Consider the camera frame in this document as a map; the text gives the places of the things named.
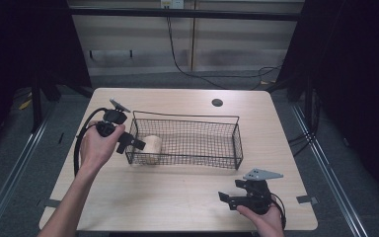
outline grommet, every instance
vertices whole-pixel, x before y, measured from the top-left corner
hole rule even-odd
[[[213,106],[215,106],[215,107],[221,107],[221,106],[223,106],[223,101],[220,100],[220,99],[214,99],[214,100],[211,102],[211,104],[213,104]]]

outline wooden table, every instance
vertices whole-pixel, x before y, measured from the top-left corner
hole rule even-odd
[[[255,226],[229,210],[217,192],[244,196],[234,181],[253,168],[283,174],[268,180],[269,189],[285,204],[287,230],[313,230],[317,220],[310,203],[296,197],[306,191],[292,157],[271,97],[267,92],[98,89],[84,114],[112,109],[115,98],[132,111],[162,114],[239,116],[244,160],[239,170],[196,165],[129,165],[125,154],[114,153],[92,186],[78,230],[95,231],[253,231]],[[215,107],[212,100],[223,106]],[[132,114],[124,123],[129,130]],[[52,199],[62,199],[73,181],[74,142],[54,187]],[[39,223],[48,221],[47,207]]]

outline wire basket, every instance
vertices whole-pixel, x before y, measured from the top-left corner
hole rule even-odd
[[[125,154],[129,164],[190,164],[237,170],[242,163],[239,117],[180,116],[138,111],[133,112],[133,116],[130,134],[139,140],[156,135],[162,139],[162,147],[160,153],[144,153],[127,146]]]

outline black cable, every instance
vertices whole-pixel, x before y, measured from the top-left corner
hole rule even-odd
[[[300,139],[304,139],[306,138],[307,139],[307,143],[302,146],[298,151],[296,151],[294,154],[293,154],[293,157],[297,156],[298,154],[300,154],[300,152],[302,152],[314,139],[316,139],[316,134],[318,132],[318,128],[319,128],[319,120],[320,120],[320,109],[321,109],[321,103],[320,103],[320,100],[319,100],[319,97],[317,96],[317,93],[315,92],[314,94],[314,111],[315,111],[315,114],[314,114],[314,117],[313,117],[313,121],[312,121],[312,128],[297,136],[296,138],[293,138],[293,139],[290,139],[288,141],[288,143],[292,143],[294,141],[298,141]],[[298,144],[301,144],[303,141],[300,141],[300,142],[297,142],[295,144],[291,144],[290,146],[293,147],[293,146],[296,146]]]
[[[76,174],[78,174],[78,171],[79,171],[79,151],[81,148],[82,139],[84,138],[84,135],[89,128],[88,127],[89,122],[94,117],[94,115],[100,111],[106,112],[107,109],[106,108],[99,108],[99,109],[96,109],[94,112],[92,112],[88,116],[88,118],[86,119],[85,123],[83,124],[81,131],[76,136],[75,149],[73,151],[73,171],[74,171],[75,176],[76,176]]]
[[[193,75],[193,74],[186,73],[186,72],[184,72],[184,71],[180,68],[180,66],[178,65],[177,59],[176,59],[176,57],[175,57],[174,41],[173,41],[173,38],[172,38],[172,25],[171,25],[171,18],[167,17],[167,23],[168,23],[168,33],[169,33],[169,41],[170,41],[170,44],[171,44],[172,57],[173,57],[173,59],[174,59],[174,63],[175,63],[175,66],[177,67],[177,69],[178,69],[181,73],[183,73],[184,75],[186,75],[186,76],[201,79],[201,80],[203,80],[203,81],[205,81],[205,82],[207,82],[207,83],[209,83],[209,84],[211,84],[211,85],[213,85],[213,86],[215,86],[215,87],[218,87],[218,88],[220,88],[220,89],[223,89],[223,90],[230,90],[230,89],[228,89],[228,88],[226,88],[226,87],[220,86],[220,85],[218,85],[218,84],[216,84],[216,83],[214,83],[214,82],[208,80],[207,78],[214,78],[214,77],[225,77],[225,78],[254,78],[254,77],[260,77],[260,78],[261,78],[262,76],[267,75],[268,73],[272,72],[272,71],[275,70],[275,69],[280,69],[280,67],[282,66],[282,65],[279,65],[279,66],[276,66],[276,67],[263,67],[263,68],[261,68],[261,69],[258,71],[258,75],[252,75],[252,76],[228,76],[228,75],[226,75],[226,76],[224,76],[224,75],[221,75],[221,76],[220,76],[220,75],[219,75],[219,76],[197,76],[197,75]],[[264,73],[264,74],[261,74],[261,71],[264,70],[264,69],[271,69],[271,70],[268,71],[268,72],[266,72],[266,73]],[[253,91],[253,90],[257,89],[257,88],[261,85],[261,82],[262,82],[262,80],[260,80],[260,83],[257,84],[254,88],[252,88],[252,89],[250,89],[250,90]]]
[[[188,74],[186,72],[184,72],[180,66],[178,65],[177,63],[177,59],[175,58],[175,49],[174,49],[174,42],[172,40],[172,26],[171,26],[171,18],[167,17],[166,18],[167,22],[168,22],[168,32],[169,32],[169,41],[170,41],[170,44],[171,44],[171,52],[172,52],[172,57],[174,58],[174,63],[175,63],[175,66],[178,68],[178,70],[183,73],[184,75],[187,75],[189,77],[193,77],[193,78],[198,78],[198,79],[201,79],[201,80],[204,80],[205,82],[208,82],[209,84],[215,86],[215,87],[218,87],[220,89],[223,89],[223,90],[229,90],[225,87],[222,87],[218,84],[215,84],[214,82],[206,79],[206,78],[203,78],[203,77],[200,77],[200,76],[196,76],[196,75],[191,75],[191,74]]]
[[[276,66],[276,67],[263,67],[263,68],[261,68],[258,71],[258,73],[259,73],[258,76],[260,77],[260,82],[255,87],[253,87],[252,89],[250,89],[250,91],[253,91],[253,90],[257,89],[259,86],[261,86],[261,83],[263,82],[263,79],[262,79],[263,76],[267,75],[268,73],[272,72],[275,69],[281,69],[281,66],[282,65],[279,65],[279,66]],[[264,74],[261,74],[261,71],[264,70],[264,69],[271,69],[271,70],[268,71],[268,72],[266,72],[266,73],[264,73]]]
[[[279,196],[277,196],[276,194],[273,194],[271,193],[273,196],[275,196],[279,202],[281,203],[281,205],[278,204],[278,202],[276,202],[276,200],[274,199],[271,199],[272,203],[275,204],[276,208],[278,208],[279,210],[279,213],[281,213],[281,224],[282,224],[282,229],[285,229],[285,224],[287,223],[287,218],[285,217],[285,206],[284,206],[284,202],[282,202],[281,198],[279,198]]]

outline metal bar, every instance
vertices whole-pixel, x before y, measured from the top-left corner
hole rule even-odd
[[[192,9],[155,9],[155,8],[98,8],[98,7],[70,7],[70,8],[15,8],[25,13],[70,14],[85,16],[129,16],[129,17],[171,17],[171,18],[207,18],[207,19],[239,19],[296,22],[300,19],[299,13],[262,13],[239,11],[210,11]]]
[[[298,105],[293,106],[292,110],[303,130],[304,134],[310,134],[309,128],[307,127],[306,121],[304,120],[303,112],[301,111]],[[307,140],[310,143],[310,147],[315,155],[316,161],[318,162],[322,172],[331,188],[332,193],[337,200],[338,205],[340,206],[343,217],[345,218],[347,224],[349,225],[350,230],[352,231],[353,236],[367,237],[365,228],[346,193],[344,192],[340,181],[338,180],[337,175],[331,167],[325,152],[323,151],[319,141],[315,138],[312,139],[310,135],[307,135]]]
[[[2,214],[4,213],[5,208],[8,205],[12,197],[12,194],[14,193],[14,190],[16,186],[18,185],[24,171],[26,170],[26,167],[38,145],[38,142],[40,141],[42,137],[42,134],[45,131],[45,128],[48,123],[48,119],[52,115],[55,105],[56,103],[51,103],[50,108],[48,109],[46,116],[43,119],[41,125],[38,127],[36,132],[30,135],[30,138],[26,146],[24,147],[23,151],[21,152],[17,160],[17,163],[15,164],[10,175],[8,176],[8,179],[6,180],[5,184],[2,186],[0,190],[0,218]]]

